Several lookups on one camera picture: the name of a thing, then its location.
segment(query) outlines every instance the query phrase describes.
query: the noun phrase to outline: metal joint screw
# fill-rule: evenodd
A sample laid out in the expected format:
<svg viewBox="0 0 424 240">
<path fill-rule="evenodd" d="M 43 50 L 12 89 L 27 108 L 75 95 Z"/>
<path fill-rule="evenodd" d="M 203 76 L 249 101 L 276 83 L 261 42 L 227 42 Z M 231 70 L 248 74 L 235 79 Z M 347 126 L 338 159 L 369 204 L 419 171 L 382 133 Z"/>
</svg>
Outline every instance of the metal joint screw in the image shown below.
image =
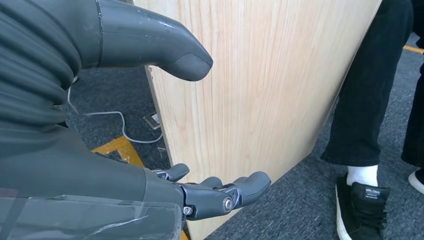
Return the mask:
<svg viewBox="0 0 424 240">
<path fill-rule="evenodd" d="M 233 199 L 229 196 L 224 198 L 222 202 L 222 207 L 225 213 L 229 213 L 233 209 Z"/>
<path fill-rule="evenodd" d="M 182 213 L 184 213 L 184 215 L 191 215 L 193 213 L 193 208 L 190 206 L 185 206 L 182 208 Z"/>
</svg>

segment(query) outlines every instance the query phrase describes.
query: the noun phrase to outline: wooden board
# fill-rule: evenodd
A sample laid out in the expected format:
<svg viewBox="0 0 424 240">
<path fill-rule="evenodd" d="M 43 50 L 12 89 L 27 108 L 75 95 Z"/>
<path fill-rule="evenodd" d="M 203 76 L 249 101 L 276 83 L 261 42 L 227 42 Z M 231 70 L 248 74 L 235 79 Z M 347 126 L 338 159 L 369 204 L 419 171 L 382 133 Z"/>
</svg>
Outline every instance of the wooden board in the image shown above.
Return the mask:
<svg viewBox="0 0 424 240">
<path fill-rule="evenodd" d="M 199 82 L 148 67 L 183 180 L 273 181 L 311 152 L 380 0 L 135 0 L 183 23 L 214 65 Z M 189 222 L 204 239 L 230 216 Z"/>
</svg>

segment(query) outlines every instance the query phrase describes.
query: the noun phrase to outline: person's leg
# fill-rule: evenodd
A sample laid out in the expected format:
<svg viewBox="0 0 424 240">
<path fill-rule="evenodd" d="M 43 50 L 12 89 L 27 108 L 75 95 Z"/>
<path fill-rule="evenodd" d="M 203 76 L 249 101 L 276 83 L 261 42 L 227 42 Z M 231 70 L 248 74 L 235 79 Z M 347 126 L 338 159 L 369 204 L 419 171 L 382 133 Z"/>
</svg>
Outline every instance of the person's leg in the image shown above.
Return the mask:
<svg viewBox="0 0 424 240">
<path fill-rule="evenodd" d="M 418 47 L 424 49 L 424 0 L 412 0 L 414 11 L 413 31 L 420 36 Z M 403 144 L 402 160 L 421 168 L 413 172 L 408 180 L 419 192 L 424 194 L 424 63 L 420 69 L 413 98 L 412 109 Z"/>
<path fill-rule="evenodd" d="M 377 187 L 377 141 L 412 21 L 411 0 L 383 0 L 340 91 L 321 158 L 349 166 L 335 189 L 337 233 L 342 240 L 383 239 L 390 190 Z"/>
<path fill-rule="evenodd" d="M 352 167 L 379 163 L 380 125 L 412 20 L 410 0 L 382 1 L 340 91 L 324 161 Z"/>
</svg>

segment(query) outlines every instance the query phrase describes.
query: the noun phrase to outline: transparent plastic film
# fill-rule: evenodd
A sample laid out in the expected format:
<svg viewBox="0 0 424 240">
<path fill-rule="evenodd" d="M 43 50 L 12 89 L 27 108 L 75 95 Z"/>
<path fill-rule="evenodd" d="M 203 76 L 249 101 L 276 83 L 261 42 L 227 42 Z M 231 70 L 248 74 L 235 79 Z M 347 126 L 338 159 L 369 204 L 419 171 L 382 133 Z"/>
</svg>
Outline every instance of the transparent plastic film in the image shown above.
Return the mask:
<svg viewBox="0 0 424 240">
<path fill-rule="evenodd" d="M 1 240 L 180 240 L 181 227 L 181 210 L 172 203 L 0 191 Z"/>
</svg>

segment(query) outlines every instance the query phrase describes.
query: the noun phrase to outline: yellow floor marking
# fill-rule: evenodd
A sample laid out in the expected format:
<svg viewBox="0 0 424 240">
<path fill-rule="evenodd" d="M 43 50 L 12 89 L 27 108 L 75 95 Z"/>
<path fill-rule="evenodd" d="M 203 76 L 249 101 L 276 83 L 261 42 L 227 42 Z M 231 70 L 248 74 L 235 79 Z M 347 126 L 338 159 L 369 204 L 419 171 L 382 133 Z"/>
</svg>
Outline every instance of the yellow floor marking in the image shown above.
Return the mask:
<svg viewBox="0 0 424 240">
<path fill-rule="evenodd" d="M 181 240 L 189 240 L 186 233 L 184 231 L 181 231 Z"/>
<path fill-rule="evenodd" d="M 419 53 L 419 54 L 424 54 L 424 49 L 413 47 L 413 46 L 405 45 L 403 47 L 403 49 L 406 49 L 406 50 L 409 50 L 409 51 L 412 51 L 412 52 L 416 52 L 416 53 Z"/>
<path fill-rule="evenodd" d="M 118 137 L 103 146 L 93 149 L 92 152 L 98 152 L 101 154 L 110 154 L 113 151 L 117 151 L 122 160 L 129 164 L 144 167 L 141 158 L 137 154 L 131 142 L 124 136 Z"/>
</svg>

